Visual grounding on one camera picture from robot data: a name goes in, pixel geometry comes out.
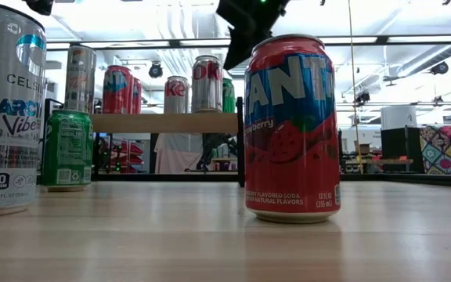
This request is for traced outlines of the black aluminium table frame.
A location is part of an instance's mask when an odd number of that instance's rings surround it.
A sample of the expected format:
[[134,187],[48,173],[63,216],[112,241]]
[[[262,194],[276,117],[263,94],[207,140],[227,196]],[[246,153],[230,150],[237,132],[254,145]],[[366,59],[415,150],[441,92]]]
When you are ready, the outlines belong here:
[[382,181],[394,183],[415,183],[420,185],[451,186],[451,175],[426,175],[410,173],[343,174],[341,181]]

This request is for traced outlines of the wooden desk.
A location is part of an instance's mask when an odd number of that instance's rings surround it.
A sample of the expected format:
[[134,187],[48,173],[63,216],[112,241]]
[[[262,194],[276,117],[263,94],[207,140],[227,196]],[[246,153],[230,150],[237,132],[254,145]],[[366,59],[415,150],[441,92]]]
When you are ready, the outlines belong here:
[[407,171],[410,169],[410,165],[413,163],[413,159],[365,159],[365,160],[348,160],[341,166],[343,172],[351,172],[352,168],[357,166],[364,167],[365,165],[406,165]]

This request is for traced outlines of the wooden shelf board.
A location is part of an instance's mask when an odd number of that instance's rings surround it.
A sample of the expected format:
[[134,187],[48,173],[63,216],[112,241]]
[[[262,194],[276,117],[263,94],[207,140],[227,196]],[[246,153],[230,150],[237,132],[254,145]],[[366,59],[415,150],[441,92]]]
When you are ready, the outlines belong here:
[[93,114],[93,130],[106,133],[233,133],[240,116],[231,113]]

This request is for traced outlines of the silver Diet Coke can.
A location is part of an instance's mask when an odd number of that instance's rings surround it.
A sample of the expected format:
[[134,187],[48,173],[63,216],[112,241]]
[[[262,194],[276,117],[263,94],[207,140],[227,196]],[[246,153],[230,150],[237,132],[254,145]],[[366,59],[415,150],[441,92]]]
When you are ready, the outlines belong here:
[[189,111],[189,89],[187,78],[169,77],[164,85],[164,113],[186,114]]

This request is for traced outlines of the wooden shelf with black frame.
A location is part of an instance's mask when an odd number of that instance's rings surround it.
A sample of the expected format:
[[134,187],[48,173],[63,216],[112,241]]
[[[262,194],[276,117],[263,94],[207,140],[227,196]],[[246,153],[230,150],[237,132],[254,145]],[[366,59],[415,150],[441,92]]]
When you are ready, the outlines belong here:
[[[59,110],[59,108],[55,108],[52,106],[52,103],[56,103],[60,105],[60,109],[63,104],[55,99],[46,98],[44,102],[43,110],[43,123],[46,123],[52,113]],[[237,141],[236,141],[236,156],[237,156],[237,170],[229,171],[232,174],[226,174],[226,172],[217,172],[218,174],[212,174],[212,172],[206,171],[193,171],[191,174],[180,174],[180,175],[170,175],[170,174],[116,174],[111,171],[107,171],[110,169],[110,153],[111,148],[107,146],[107,153],[109,156],[105,157],[107,159],[107,170],[106,173],[99,173],[100,168],[103,164],[103,154],[101,154],[101,141],[103,141],[104,137],[107,137],[109,142],[112,140],[112,133],[99,133],[93,132],[93,145],[92,145],[92,165],[90,165],[92,172],[90,174],[92,182],[238,182],[240,187],[244,187],[245,184],[245,152],[244,152],[244,136],[242,132],[237,133]],[[37,185],[41,185],[42,176],[44,172],[43,160],[45,156],[45,141],[43,138],[40,139],[42,154],[41,154],[41,166],[38,170],[38,175],[36,177]]]

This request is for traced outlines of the green Sprite can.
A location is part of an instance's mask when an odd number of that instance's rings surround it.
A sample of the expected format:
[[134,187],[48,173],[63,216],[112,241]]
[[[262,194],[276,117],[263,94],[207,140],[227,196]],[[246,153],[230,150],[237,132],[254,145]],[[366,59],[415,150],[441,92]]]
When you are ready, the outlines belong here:
[[224,113],[234,113],[236,111],[233,80],[230,78],[222,79],[222,111]]
[[91,183],[93,124],[89,114],[55,110],[46,122],[41,184],[49,192],[82,191]]

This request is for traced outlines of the small bottle shelf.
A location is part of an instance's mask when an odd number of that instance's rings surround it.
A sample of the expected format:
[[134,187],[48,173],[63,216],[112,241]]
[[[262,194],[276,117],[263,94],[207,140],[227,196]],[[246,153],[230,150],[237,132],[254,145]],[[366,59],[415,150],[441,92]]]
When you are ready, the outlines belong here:
[[227,144],[214,148],[211,152],[212,170],[217,172],[235,172],[237,170],[237,156]]

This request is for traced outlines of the white box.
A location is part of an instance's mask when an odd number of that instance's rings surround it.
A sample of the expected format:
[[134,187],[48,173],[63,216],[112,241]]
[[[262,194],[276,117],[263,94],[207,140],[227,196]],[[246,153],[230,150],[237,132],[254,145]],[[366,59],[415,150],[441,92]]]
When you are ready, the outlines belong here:
[[417,109],[415,106],[389,106],[381,108],[381,129],[397,129],[405,126],[417,127]]

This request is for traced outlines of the white Celsius can black lid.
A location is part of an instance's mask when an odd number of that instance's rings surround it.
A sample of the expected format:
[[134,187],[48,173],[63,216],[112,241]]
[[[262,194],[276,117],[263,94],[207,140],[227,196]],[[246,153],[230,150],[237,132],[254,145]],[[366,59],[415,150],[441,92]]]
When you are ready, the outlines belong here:
[[68,49],[64,108],[93,113],[96,52],[83,45]]

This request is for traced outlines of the pink silver can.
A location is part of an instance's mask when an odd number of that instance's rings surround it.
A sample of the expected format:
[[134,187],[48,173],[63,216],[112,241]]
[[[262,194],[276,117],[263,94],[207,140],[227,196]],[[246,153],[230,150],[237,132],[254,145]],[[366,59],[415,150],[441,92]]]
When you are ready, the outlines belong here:
[[222,65],[217,56],[202,55],[195,59],[191,112],[222,112]]

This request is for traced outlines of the red storage bin rack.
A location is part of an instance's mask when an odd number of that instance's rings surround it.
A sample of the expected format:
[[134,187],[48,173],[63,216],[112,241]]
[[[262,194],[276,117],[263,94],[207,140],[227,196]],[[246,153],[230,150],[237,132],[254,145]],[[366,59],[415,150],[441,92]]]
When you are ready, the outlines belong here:
[[102,173],[142,174],[145,172],[143,143],[105,136],[100,138],[99,145],[99,170]]

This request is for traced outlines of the red Fanta can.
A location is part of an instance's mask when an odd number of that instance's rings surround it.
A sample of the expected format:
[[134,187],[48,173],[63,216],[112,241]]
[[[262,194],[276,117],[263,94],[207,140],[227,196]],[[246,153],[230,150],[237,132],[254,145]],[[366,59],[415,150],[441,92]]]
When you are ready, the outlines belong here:
[[104,114],[129,114],[133,76],[130,69],[111,65],[106,69],[103,81]]
[[324,44],[285,34],[245,72],[245,205],[271,222],[324,222],[341,208],[334,65]]
[[133,78],[132,114],[139,114],[141,112],[141,103],[142,103],[142,84],[138,78]]

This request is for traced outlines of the colourful patchwork quilt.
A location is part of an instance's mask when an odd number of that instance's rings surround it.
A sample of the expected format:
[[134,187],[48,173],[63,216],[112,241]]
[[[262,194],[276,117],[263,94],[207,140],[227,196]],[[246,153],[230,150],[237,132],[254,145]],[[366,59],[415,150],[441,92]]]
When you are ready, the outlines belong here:
[[451,175],[451,125],[420,129],[424,173]]

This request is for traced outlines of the white Celsius Arctic Vibe can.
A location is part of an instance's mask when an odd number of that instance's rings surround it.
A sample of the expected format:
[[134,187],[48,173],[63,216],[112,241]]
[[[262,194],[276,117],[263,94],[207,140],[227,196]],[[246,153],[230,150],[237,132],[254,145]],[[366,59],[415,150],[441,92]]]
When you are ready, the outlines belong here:
[[34,200],[45,59],[44,27],[0,5],[0,215],[22,212]]

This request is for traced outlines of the black equipment stand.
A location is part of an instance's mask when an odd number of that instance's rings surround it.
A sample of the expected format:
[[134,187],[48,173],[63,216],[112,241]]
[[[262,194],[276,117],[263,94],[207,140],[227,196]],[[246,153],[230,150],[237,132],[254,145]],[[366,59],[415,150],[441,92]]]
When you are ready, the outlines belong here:
[[212,158],[212,150],[225,143],[229,152],[238,155],[238,146],[236,140],[232,135],[227,133],[204,133],[203,138],[203,153],[197,163],[197,170],[206,170],[206,166],[210,164]]

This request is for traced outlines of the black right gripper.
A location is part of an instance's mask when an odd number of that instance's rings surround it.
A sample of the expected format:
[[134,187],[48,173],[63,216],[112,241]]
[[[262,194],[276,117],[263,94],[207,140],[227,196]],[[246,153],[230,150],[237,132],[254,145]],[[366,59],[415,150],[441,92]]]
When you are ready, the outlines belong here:
[[251,56],[253,48],[272,36],[271,29],[286,14],[290,0],[219,0],[216,13],[230,25],[230,44],[224,70]]

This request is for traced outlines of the black cabinet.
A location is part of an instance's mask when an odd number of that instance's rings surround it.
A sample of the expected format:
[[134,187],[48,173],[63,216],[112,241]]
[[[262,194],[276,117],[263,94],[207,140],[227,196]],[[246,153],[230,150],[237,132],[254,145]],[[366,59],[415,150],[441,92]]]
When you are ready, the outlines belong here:
[[424,174],[419,128],[382,130],[381,149],[384,159],[399,159],[401,156],[406,156],[413,161],[409,165],[409,172]]

